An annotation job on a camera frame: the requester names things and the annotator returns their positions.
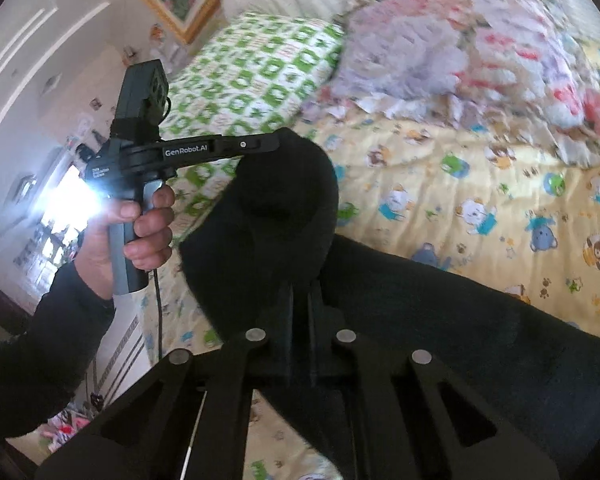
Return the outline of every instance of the green and white pillow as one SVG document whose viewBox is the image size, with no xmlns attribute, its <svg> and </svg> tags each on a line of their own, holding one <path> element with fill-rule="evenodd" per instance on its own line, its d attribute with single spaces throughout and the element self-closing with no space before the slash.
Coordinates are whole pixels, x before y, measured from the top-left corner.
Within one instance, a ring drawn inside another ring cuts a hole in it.
<svg viewBox="0 0 600 480">
<path fill-rule="evenodd" d="M 343 32 L 333 23 L 247 12 L 219 32 L 169 90 L 163 139 L 273 132 L 333 73 Z M 235 173 L 236 160 L 184 168 L 176 191 L 176 238 L 204 213 Z"/>
</svg>

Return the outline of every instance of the black cable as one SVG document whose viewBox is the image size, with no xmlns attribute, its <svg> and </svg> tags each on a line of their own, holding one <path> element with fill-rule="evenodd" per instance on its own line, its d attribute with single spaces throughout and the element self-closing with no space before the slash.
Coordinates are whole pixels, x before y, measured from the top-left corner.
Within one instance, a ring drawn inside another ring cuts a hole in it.
<svg viewBox="0 0 600 480">
<path fill-rule="evenodd" d="M 162 301 L 158 284 L 158 269 L 154 270 L 155 301 L 158 304 L 158 361 L 162 359 Z"/>
<path fill-rule="evenodd" d="M 167 97 L 167 104 L 168 104 L 167 111 L 164 113 L 164 115 L 160 119 L 160 122 L 165 120 L 167 118 L 167 115 L 169 115 L 169 112 L 171 112 L 171 99 L 169 99 L 168 97 Z"/>
</svg>

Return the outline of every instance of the hand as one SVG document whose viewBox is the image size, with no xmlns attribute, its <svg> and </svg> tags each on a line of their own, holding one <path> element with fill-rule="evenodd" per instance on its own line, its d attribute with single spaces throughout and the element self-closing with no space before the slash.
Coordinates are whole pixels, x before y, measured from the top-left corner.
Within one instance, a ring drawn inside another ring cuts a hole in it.
<svg viewBox="0 0 600 480">
<path fill-rule="evenodd" d="M 89 220 L 84 243 L 75 257 L 75 269 L 87 286 L 103 300 L 113 296 L 113 270 L 109 258 L 109 225 L 134 221 L 134 231 L 140 238 L 125 245 L 125 256 L 137 269 L 152 270 L 171 256 L 169 244 L 173 233 L 169 225 L 174 213 L 173 189 L 162 186 L 152 196 L 154 209 L 141 216 L 136 202 L 107 200 L 103 211 Z"/>
</svg>

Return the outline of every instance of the bolt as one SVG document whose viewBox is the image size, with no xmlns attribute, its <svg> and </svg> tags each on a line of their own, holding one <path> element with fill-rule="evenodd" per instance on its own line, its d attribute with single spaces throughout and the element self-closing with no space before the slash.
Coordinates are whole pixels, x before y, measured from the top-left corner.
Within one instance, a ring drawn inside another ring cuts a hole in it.
<svg viewBox="0 0 600 480">
<path fill-rule="evenodd" d="M 353 330 L 340 330 L 336 334 L 336 339 L 341 343 L 353 343 L 356 340 L 356 333 Z"/>
<path fill-rule="evenodd" d="M 414 363 L 419 365 L 428 365 L 433 358 L 426 350 L 416 350 L 413 354 L 411 354 L 411 359 L 413 359 Z"/>
<path fill-rule="evenodd" d="M 261 328 L 250 328 L 244 334 L 248 341 L 262 341 L 266 338 L 267 333 Z"/>
<path fill-rule="evenodd" d="M 178 348 L 169 354 L 169 362 L 172 365 L 183 365 L 189 360 L 190 354 L 183 348 Z"/>
</svg>

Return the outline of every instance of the device handle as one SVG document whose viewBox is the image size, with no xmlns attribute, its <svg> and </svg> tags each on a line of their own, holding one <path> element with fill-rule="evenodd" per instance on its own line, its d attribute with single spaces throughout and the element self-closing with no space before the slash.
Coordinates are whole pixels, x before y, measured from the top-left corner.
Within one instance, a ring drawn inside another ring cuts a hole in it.
<svg viewBox="0 0 600 480">
<path fill-rule="evenodd" d="M 146 213 L 154 207 L 152 195 L 162 184 L 164 184 L 163 181 L 154 180 L 134 189 L 117 193 L 114 198 L 138 202 L 142 206 L 142 212 Z M 145 270 L 136 269 L 131 260 L 125 258 L 123 253 L 124 246 L 136 239 L 138 236 L 134 231 L 133 222 L 109 226 L 109 256 L 113 269 L 113 293 L 116 296 L 136 292 L 149 285 L 148 273 Z"/>
</svg>

